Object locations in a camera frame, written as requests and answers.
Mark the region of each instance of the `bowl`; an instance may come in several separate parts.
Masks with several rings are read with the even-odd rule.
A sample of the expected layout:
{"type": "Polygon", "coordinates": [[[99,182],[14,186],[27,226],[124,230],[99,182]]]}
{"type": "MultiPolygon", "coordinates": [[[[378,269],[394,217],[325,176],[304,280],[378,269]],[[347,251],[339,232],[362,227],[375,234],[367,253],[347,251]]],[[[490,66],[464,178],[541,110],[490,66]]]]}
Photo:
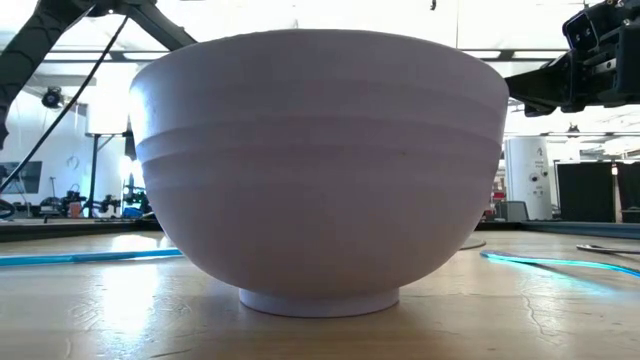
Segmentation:
{"type": "Polygon", "coordinates": [[[250,308],[370,313],[444,264],[498,167],[508,89],[425,40],[285,30],[174,51],[131,87],[148,197],[250,308]]]}

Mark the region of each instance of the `wooden table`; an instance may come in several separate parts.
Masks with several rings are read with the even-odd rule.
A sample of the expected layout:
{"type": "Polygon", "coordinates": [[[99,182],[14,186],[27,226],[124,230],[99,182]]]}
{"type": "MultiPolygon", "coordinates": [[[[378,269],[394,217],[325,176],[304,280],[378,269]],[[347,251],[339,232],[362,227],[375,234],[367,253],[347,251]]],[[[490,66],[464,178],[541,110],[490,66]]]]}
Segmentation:
{"type": "MultiPolygon", "coordinates": [[[[640,267],[576,244],[629,240],[478,232],[485,249],[640,267]]],[[[0,253],[171,246],[159,233],[0,244],[0,253]]],[[[640,279],[495,263],[480,249],[342,319],[258,313],[186,259],[0,269],[0,359],[640,359],[640,279]]]]}

